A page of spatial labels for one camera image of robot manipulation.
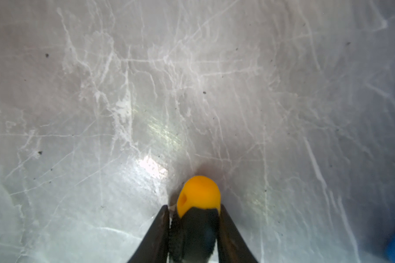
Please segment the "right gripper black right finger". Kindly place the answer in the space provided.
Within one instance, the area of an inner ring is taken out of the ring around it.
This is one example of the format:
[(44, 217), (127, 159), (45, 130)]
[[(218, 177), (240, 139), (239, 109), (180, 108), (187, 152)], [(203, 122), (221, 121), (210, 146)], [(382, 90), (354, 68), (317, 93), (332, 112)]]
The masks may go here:
[(217, 236), (218, 261), (220, 263), (257, 263), (226, 207), (221, 205)]

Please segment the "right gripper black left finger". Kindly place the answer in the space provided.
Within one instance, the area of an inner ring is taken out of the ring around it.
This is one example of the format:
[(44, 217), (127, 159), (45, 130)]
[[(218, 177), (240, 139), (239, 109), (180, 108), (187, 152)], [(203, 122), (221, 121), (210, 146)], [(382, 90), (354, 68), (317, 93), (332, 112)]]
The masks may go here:
[(169, 253), (170, 211), (163, 205), (128, 263), (166, 263)]

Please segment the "black yellow handle screwdriver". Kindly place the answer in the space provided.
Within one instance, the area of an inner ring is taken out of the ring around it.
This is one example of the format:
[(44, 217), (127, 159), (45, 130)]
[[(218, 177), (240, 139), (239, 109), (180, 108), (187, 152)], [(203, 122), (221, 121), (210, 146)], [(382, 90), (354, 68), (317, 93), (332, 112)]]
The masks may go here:
[(187, 180), (172, 214), (169, 262), (207, 263), (215, 250), (220, 214), (218, 185), (203, 175)]

